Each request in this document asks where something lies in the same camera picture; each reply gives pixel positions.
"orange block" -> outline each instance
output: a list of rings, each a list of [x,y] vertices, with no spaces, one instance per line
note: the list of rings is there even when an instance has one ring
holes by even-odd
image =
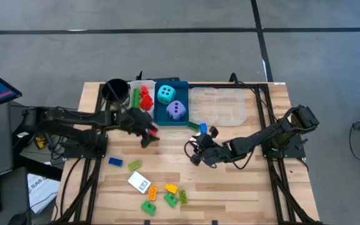
[[[156,185],[150,185],[148,192],[148,200],[155,201],[158,187]]]
[[[173,184],[166,184],[165,189],[173,194],[175,194],[178,191],[178,187],[176,187]]]

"blue lego brick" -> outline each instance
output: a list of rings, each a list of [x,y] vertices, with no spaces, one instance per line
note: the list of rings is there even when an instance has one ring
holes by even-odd
[[[201,129],[201,134],[206,134],[206,131],[208,130],[206,124],[199,125],[199,128]]]
[[[123,160],[122,159],[116,159],[116,158],[109,158],[109,162],[110,165],[113,166],[123,166]]]

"white plastic container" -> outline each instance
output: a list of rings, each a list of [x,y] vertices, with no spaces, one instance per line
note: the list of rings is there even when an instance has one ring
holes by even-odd
[[[152,98],[154,105],[148,111],[150,114],[154,111],[155,106],[155,82],[154,81],[131,81],[130,82],[130,105],[133,100],[133,90],[138,88],[141,90],[142,87],[146,87],[149,96]]]
[[[217,123],[220,126],[239,126],[247,119],[243,89],[217,90]]]
[[[198,124],[213,125],[218,119],[218,90],[213,87],[195,87],[191,89],[190,115]]]

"green lego brick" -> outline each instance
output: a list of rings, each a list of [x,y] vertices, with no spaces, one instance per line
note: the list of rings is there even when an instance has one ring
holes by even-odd
[[[195,124],[195,123],[193,123],[193,122],[190,122],[190,121],[188,121],[188,123],[187,123],[187,128],[189,128],[189,129],[192,129],[192,130],[195,130],[195,131],[198,131],[199,130],[199,125],[198,124]]]
[[[136,169],[141,167],[141,161],[137,160],[128,165],[130,171],[135,171]]]
[[[167,193],[163,196],[163,198],[169,203],[169,205],[174,208],[176,204],[179,202],[173,195],[173,193]]]
[[[179,191],[179,195],[180,195],[180,202],[181,202],[181,204],[187,204],[186,191],[185,191],[185,190]]]
[[[131,107],[132,108],[140,108],[140,101],[141,101],[141,91],[140,89],[136,88],[132,92],[132,98],[131,98]]]
[[[156,210],[156,206],[154,206],[153,204],[151,204],[149,201],[145,201],[142,205],[141,205],[141,209],[146,211],[148,214],[150,214],[151,216],[153,216],[155,214],[155,210]]]

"gray floor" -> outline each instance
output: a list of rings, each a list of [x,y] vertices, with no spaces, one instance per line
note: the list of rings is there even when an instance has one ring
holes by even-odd
[[[257,3],[264,28],[360,27],[360,1]],[[0,30],[254,25],[249,1],[0,0]],[[360,120],[360,32],[264,37],[274,81],[287,82],[293,105],[310,106],[321,122],[306,144],[321,221],[360,224],[360,162],[348,146]],[[235,72],[266,80],[256,33],[0,35],[0,76],[23,92],[23,104],[75,108],[83,82],[134,79],[140,70],[147,78],[225,81]],[[360,132],[352,145],[360,157]]]

